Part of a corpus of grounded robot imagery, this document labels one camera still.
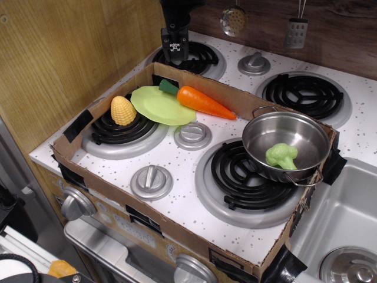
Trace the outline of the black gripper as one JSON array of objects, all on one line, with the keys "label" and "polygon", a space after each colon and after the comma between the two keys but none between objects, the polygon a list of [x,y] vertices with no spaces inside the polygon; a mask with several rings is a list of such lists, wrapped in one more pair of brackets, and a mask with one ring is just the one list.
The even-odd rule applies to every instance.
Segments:
[{"label": "black gripper", "polygon": [[204,6],[205,0],[161,0],[166,28],[161,29],[162,49],[167,62],[189,57],[190,12]]}]

